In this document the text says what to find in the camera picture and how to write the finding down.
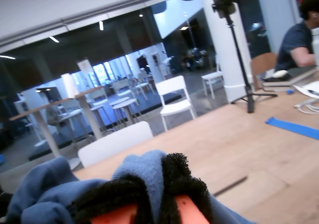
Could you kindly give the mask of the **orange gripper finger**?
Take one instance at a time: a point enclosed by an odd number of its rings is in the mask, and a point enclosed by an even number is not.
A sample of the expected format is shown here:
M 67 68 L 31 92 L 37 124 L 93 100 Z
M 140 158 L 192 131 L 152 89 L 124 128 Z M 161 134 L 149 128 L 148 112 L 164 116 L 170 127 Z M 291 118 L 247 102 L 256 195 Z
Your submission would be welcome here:
M 153 215 L 147 188 L 140 178 L 119 178 L 91 188 L 73 202 L 77 224 L 90 224 L 91 219 L 127 205 L 137 204 L 134 223 L 151 224 Z
M 180 224 L 176 196 L 187 195 L 210 224 L 214 223 L 210 193 L 206 184 L 192 177 L 187 157 L 182 153 L 168 154 L 161 160 L 164 191 L 160 206 L 162 224 Z

